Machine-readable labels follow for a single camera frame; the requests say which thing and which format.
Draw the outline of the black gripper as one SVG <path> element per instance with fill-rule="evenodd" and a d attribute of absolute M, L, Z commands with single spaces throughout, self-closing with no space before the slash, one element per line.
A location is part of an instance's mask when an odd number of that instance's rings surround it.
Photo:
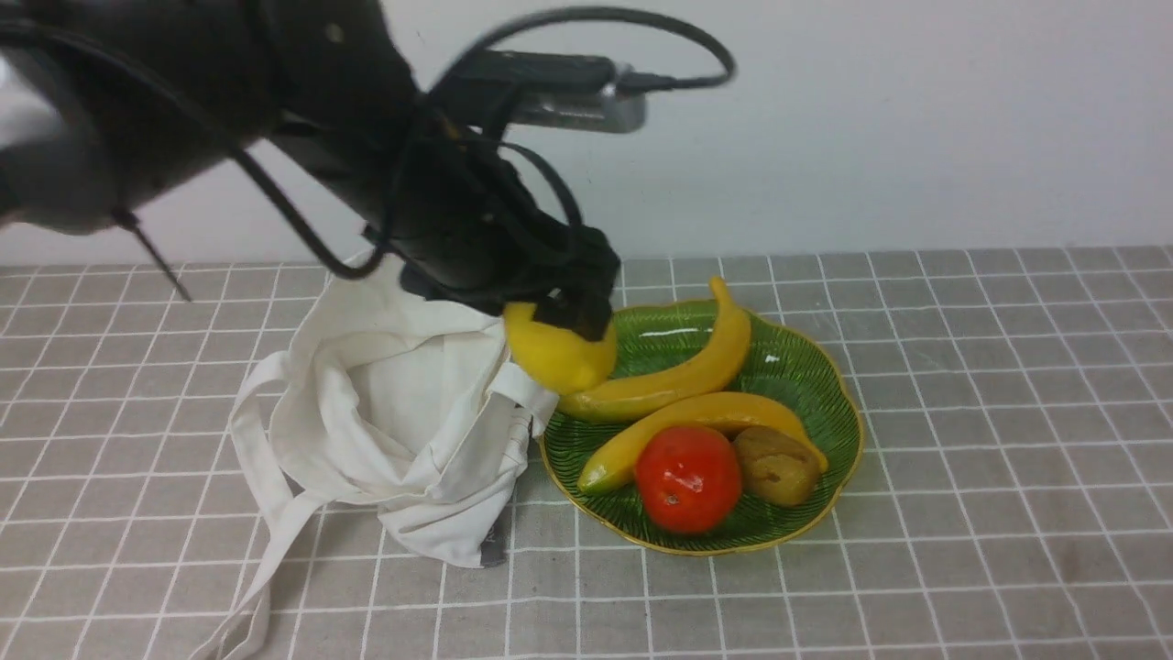
<path fill-rule="evenodd" d="M 408 135 L 384 200 L 364 234 L 405 261 L 407 292 L 489 317 L 533 302 L 541 324 L 605 334 L 619 256 L 540 154 L 432 118 Z"/>

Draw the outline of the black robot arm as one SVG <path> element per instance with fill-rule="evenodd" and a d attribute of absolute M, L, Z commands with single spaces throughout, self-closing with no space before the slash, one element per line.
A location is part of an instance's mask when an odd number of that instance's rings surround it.
<path fill-rule="evenodd" d="M 404 259 L 405 290 L 598 341 L 619 256 L 540 155 L 503 158 L 536 91 L 586 98 L 612 64 L 474 45 L 423 91 L 377 1 L 5 1 L 4 225 L 137 231 L 136 210 L 223 161 L 340 279 Z"/>

